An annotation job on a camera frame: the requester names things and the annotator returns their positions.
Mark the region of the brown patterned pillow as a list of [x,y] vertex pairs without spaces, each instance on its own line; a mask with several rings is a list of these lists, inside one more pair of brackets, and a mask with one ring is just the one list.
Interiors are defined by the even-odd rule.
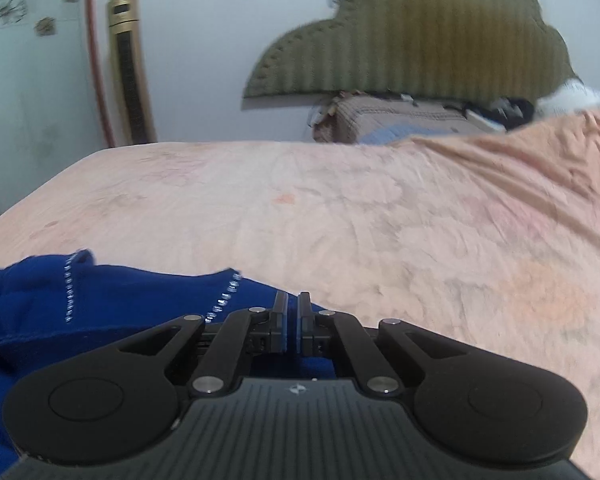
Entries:
[[317,143],[386,145],[409,136],[496,133],[505,127],[453,101],[341,92],[310,120]]

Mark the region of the blue knit garment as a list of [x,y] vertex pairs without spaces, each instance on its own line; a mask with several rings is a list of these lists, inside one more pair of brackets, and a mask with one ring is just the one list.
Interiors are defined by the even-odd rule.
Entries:
[[0,477],[18,462],[2,407],[19,379],[148,328],[272,307],[276,290],[235,269],[181,276],[110,266],[86,249],[0,269]]

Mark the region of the white crumpled blanket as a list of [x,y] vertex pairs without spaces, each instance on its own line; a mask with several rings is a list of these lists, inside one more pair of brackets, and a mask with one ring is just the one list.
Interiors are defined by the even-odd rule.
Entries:
[[566,80],[553,93],[538,99],[534,108],[534,119],[540,120],[560,115],[600,111],[600,90],[595,90],[580,79]]

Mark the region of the pink floral bed sheet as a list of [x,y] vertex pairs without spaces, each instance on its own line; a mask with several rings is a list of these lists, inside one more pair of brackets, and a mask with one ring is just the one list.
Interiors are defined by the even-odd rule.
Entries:
[[169,274],[233,268],[552,370],[585,396],[574,459],[600,479],[600,113],[389,146],[101,151],[0,217],[0,268],[79,249]]

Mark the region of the olive padded headboard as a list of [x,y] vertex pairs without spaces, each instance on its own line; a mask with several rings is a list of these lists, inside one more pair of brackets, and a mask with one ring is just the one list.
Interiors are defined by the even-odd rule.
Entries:
[[538,0],[340,0],[266,50],[247,98],[339,91],[535,102],[575,75]]

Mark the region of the dark clothes pile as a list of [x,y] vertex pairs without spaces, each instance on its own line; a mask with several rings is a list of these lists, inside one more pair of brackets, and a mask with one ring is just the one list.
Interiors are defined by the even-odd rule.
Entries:
[[525,99],[501,98],[488,106],[466,103],[463,116],[485,132],[504,133],[527,125],[534,116],[534,105]]

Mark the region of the white flowered wardrobe door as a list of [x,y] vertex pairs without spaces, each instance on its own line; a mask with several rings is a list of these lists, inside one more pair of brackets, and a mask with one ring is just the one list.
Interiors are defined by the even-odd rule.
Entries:
[[105,146],[84,0],[0,0],[0,215]]

